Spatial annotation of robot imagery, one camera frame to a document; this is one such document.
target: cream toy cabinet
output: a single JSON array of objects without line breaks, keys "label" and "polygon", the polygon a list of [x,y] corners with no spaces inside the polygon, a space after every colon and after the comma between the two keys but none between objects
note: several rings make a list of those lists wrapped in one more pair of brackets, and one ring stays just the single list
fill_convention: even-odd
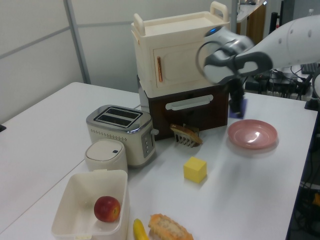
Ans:
[{"label": "cream toy cabinet", "polygon": [[[133,17],[138,78],[148,98],[212,86],[197,69],[196,55],[207,31],[217,26],[230,28],[225,5],[214,1],[210,12],[154,20],[143,21],[137,13]],[[200,65],[207,54],[203,49],[197,59]]]}]

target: robotic hand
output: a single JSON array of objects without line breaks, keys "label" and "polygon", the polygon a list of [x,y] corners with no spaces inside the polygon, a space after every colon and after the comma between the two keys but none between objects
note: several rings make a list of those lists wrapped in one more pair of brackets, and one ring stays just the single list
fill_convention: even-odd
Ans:
[{"label": "robotic hand", "polygon": [[271,69],[320,62],[320,15],[288,22],[257,45],[246,36],[215,27],[204,36],[210,55],[202,74],[213,84],[227,85],[230,107],[240,113],[243,89],[240,78]]}]

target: sponge cube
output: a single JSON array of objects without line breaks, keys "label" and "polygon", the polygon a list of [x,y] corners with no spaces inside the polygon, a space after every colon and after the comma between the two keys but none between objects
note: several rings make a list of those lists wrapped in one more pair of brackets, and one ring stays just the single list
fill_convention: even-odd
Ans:
[{"label": "sponge cube", "polygon": [[183,165],[184,178],[199,184],[207,176],[207,162],[194,156]]}]

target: purple object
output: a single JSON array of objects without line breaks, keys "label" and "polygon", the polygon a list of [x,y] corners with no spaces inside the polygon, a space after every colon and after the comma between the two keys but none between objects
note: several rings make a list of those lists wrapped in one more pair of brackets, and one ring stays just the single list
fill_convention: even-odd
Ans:
[{"label": "purple object", "polygon": [[248,99],[244,98],[241,102],[241,112],[242,112],[242,117],[238,116],[236,113],[231,111],[231,108],[229,107],[229,118],[233,119],[244,119],[244,116],[246,114],[246,108],[247,108],[247,101]]}]

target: desk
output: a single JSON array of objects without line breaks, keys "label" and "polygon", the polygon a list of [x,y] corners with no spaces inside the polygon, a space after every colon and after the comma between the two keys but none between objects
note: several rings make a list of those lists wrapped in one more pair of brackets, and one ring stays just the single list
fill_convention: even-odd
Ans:
[{"label": "desk", "polygon": [[[98,88],[89,91],[96,95]],[[277,145],[264,150],[234,146],[227,135],[228,126],[237,121],[233,118],[228,126],[201,131],[199,147],[186,147],[173,138],[157,141],[156,158],[128,173],[127,240],[134,239],[135,218],[149,231],[150,215],[155,213],[176,220],[195,240],[285,239],[317,113],[304,109],[303,101],[252,93],[245,97],[245,118],[273,125]],[[89,141],[89,135],[86,138],[79,141]],[[82,145],[81,153],[74,152],[80,163],[3,231],[0,240],[54,239],[51,226],[67,182],[73,174],[88,171],[80,157],[87,147]],[[183,177],[183,164],[191,156],[207,161],[207,177],[201,184]]]},{"label": "desk", "polygon": [[103,105],[135,108],[137,93],[72,83],[0,132],[0,233],[74,169],[91,145],[86,118]]}]

